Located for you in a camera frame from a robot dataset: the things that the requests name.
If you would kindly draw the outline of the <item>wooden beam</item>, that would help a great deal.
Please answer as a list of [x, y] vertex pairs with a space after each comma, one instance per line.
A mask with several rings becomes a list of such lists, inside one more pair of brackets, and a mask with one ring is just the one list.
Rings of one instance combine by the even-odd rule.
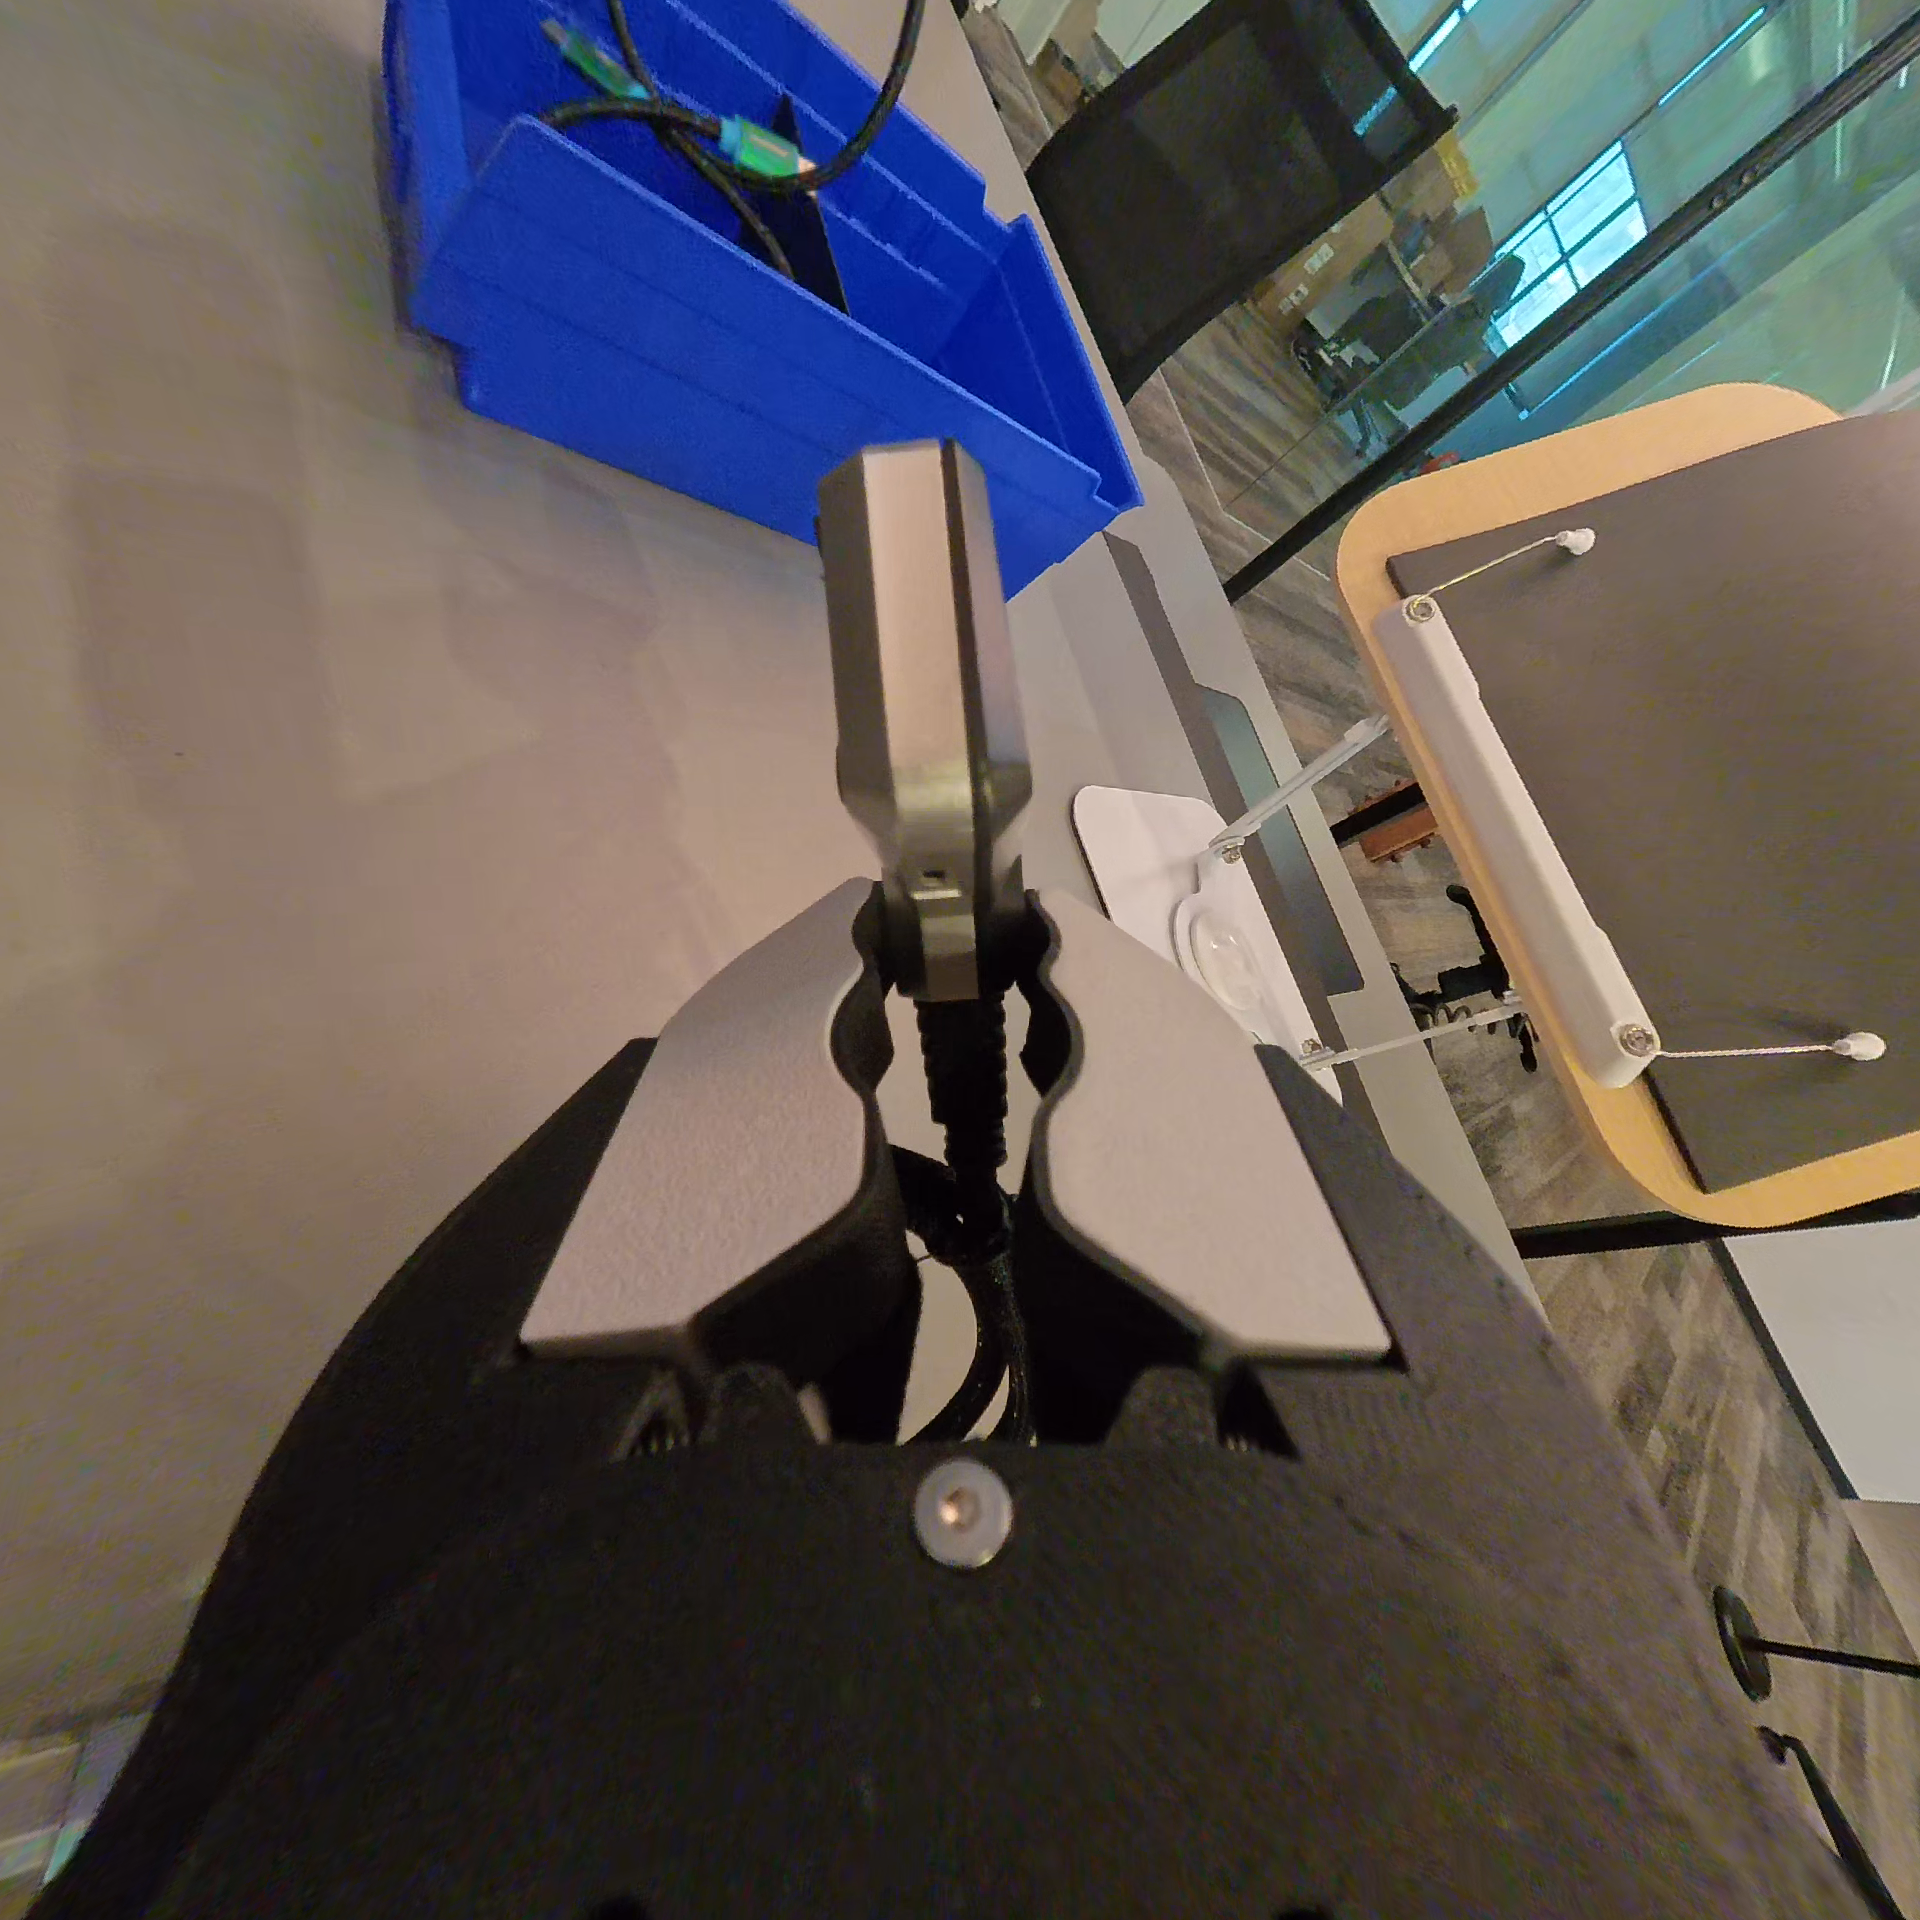
[[1356, 849], [1372, 865], [1398, 861], [1439, 838], [1439, 819], [1414, 780], [1400, 782], [1330, 825], [1340, 849]]

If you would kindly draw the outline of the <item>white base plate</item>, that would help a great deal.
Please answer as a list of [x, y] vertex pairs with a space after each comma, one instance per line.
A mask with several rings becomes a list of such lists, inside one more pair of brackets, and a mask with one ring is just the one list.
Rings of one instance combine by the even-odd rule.
[[[1087, 783], [1073, 798], [1070, 824], [1107, 915], [1210, 995], [1174, 957], [1173, 918], [1192, 889], [1196, 853], [1227, 825], [1220, 812], [1202, 798]], [[1271, 1045], [1294, 1056], [1305, 1033], [1319, 1036], [1308, 1002], [1244, 861], [1229, 872], [1229, 884], [1236, 893], [1238, 933], [1280, 1004], [1280, 1036]]]

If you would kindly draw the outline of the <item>black bin divider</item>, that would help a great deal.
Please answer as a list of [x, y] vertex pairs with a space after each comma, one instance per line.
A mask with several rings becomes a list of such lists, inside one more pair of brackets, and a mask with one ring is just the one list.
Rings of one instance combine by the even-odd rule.
[[765, 228], [754, 246], [760, 251], [777, 247], [788, 278], [846, 315], [850, 302], [816, 195], [772, 191], [781, 180], [800, 180], [813, 172], [794, 101], [781, 97], [771, 124], [740, 113], [725, 116], [719, 146], [740, 174], [738, 189]]

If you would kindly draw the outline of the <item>wood-edged black board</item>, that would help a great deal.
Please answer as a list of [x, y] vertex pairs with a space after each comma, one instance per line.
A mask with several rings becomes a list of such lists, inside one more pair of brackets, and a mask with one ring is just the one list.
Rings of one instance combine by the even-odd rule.
[[[1714, 1231], [1916, 1195], [1919, 423], [1722, 383], [1391, 486], [1334, 581], [1542, 1057]], [[1434, 596], [1658, 1033], [1596, 1088], [1517, 985], [1380, 658]]]

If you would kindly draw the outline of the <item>clear acrylic stand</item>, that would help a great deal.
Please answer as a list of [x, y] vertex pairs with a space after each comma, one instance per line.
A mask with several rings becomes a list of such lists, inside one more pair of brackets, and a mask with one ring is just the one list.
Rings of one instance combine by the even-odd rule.
[[[1280, 1042], [1282, 1004], [1271, 991], [1265, 964], [1257, 960], [1253, 946], [1238, 932], [1231, 872], [1243, 865], [1249, 844], [1259, 838], [1268, 819], [1285, 814], [1299, 796], [1344, 768], [1387, 731], [1389, 718], [1384, 713], [1359, 720], [1330, 747], [1282, 780], [1272, 793], [1218, 828], [1198, 849], [1192, 887], [1173, 911], [1171, 948], [1176, 965], [1188, 972], [1259, 1044]], [[1497, 1002], [1480, 1012], [1450, 1014], [1445, 999], [1439, 1005], [1439, 1017], [1439, 1024], [1419, 1027], [1409, 1037], [1389, 1037], [1355, 1047], [1334, 1047], [1312, 1032], [1305, 1032], [1294, 1057], [1308, 1072], [1330, 1075], [1336, 1067], [1378, 1057], [1416, 1042], [1432, 1044], [1440, 1032], [1452, 1026], [1463, 1029], [1503, 1027], [1520, 1044], [1523, 1067], [1526, 1072], [1539, 1069], [1539, 1036], [1512, 987], [1501, 989]]]

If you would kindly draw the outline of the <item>black floor stand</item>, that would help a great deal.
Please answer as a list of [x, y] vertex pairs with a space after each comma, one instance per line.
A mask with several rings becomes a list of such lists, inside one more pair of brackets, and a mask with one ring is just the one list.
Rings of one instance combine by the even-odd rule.
[[[1713, 1590], [1710, 1610], [1717, 1637], [1733, 1678], [1754, 1706], [1773, 1700], [1773, 1667], [1781, 1662], [1919, 1681], [1916, 1660], [1770, 1637], [1761, 1629], [1747, 1601], [1724, 1586]], [[1770, 1725], [1758, 1725], [1758, 1737], [1775, 1764], [1792, 1764], [1799, 1767], [1827, 1828], [1837, 1861], [1869, 1914], [1876, 1917], [1905, 1917], [1905, 1909], [1895, 1899], [1858, 1828], [1838, 1801], [1834, 1788], [1828, 1784], [1809, 1744], [1799, 1735], [1784, 1733]]]

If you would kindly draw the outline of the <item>black office chair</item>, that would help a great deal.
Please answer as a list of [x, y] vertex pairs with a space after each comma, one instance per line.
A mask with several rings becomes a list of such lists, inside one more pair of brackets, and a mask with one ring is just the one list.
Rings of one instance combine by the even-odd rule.
[[1440, 969], [1431, 987], [1413, 985], [1400, 965], [1391, 964], [1410, 1017], [1425, 1036], [1422, 1044], [1432, 1051], [1434, 1036], [1450, 1032], [1452, 1027], [1464, 1029], [1476, 1016], [1476, 1008], [1470, 1004], [1485, 999], [1486, 1005], [1482, 1012], [1504, 1008], [1504, 1014], [1492, 1019], [1492, 1027], [1507, 1032], [1507, 1036], [1514, 1039], [1525, 1073], [1539, 1073], [1539, 1036], [1520, 1004], [1520, 995], [1514, 991], [1508, 965], [1494, 943], [1473, 889], [1452, 880], [1446, 884], [1446, 897], [1468, 915], [1479, 942], [1476, 957], [1466, 965]]

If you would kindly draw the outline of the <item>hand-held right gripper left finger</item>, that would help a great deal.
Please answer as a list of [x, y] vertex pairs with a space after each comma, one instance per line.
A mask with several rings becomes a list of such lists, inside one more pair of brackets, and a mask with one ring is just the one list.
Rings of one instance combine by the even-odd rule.
[[878, 1088], [894, 1061], [884, 893], [849, 877], [666, 1019], [521, 1326], [554, 1362], [737, 1365], [892, 1443], [921, 1331]]

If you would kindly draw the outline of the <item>blue plastic bin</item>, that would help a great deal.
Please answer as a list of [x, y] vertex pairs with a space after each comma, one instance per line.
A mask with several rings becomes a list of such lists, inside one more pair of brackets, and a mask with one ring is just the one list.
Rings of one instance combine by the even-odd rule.
[[616, 57], [605, 3], [386, 6], [402, 308], [470, 412], [807, 544], [846, 457], [954, 439], [1009, 596], [1141, 508], [948, 3], [871, 154], [782, 235], [792, 278], [654, 132], [546, 121], [588, 93], [549, 23]]

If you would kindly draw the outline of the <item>white board bracket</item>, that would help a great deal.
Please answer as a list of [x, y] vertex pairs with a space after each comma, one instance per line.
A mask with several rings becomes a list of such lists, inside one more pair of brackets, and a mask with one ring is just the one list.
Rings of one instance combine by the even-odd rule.
[[1503, 957], [1569, 1061], [1598, 1090], [1638, 1081], [1658, 1050], [1653, 1016], [1583, 896], [1434, 594], [1391, 602], [1372, 628], [1405, 715], [1485, 868]]

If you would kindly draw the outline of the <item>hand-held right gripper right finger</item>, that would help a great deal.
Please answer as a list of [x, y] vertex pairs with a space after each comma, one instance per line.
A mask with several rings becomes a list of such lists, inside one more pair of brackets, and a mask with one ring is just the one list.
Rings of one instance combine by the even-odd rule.
[[1285, 1093], [1340, 1120], [1202, 984], [1092, 905], [1027, 899], [1021, 1067], [1038, 1105], [1014, 1290], [1043, 1441], [1104, 1438], [1157, 1369], [1212, 1413], [1262, 1368], [1397, 1358]]

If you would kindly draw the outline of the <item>black railing bar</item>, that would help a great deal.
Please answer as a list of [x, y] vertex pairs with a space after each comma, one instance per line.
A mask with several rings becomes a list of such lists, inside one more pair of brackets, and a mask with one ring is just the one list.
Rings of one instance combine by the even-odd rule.
[[1645, 178], [1628, 197], [1608, 203], [1606, 219], [1594, 222], [1584, 239], [1611, 228], [1628, 239], [1606, 241], [1591, 278], [1580, 276], [1573, 247], [1561, 247], [1555, 264], [1546, 251], [1526, 251], [1539, 271], [1503, 314], [1517, 320], [1517, 335], [1501, 347], [1476, 347], [1406, 404], [1389, 400], [1389, 383], [1414, 374], [1420, 352], [1439, 345], [1439, 322], [1369, 374], [1347, 412], [1382, 430], [1380, 449], [1238, 563], [1227, 575], [1227, 596], [1236, 602], [1257, 591], [1365, 499], [1442, 457], [1475, 459], [1580, 419], [1727, 311], [1784, 246], [1822, 235], [1913, 178], [1919, 6], [1886, 10], [1891, 23], [1864, 49], [1707, 174], [1707, 158], [1724, 137], [1709, 132], [1710, 101], [1700, 89], [1731, 81], [1735, 53], [1775, 27], [1806, 25], [1816, 3], [1782, 3], [1748, 20], [1724, 51], [1651, 109], [1654, 132], [1694, 133], [1685, 167], [1692, 191], [1660, 219], [1649, 216]]

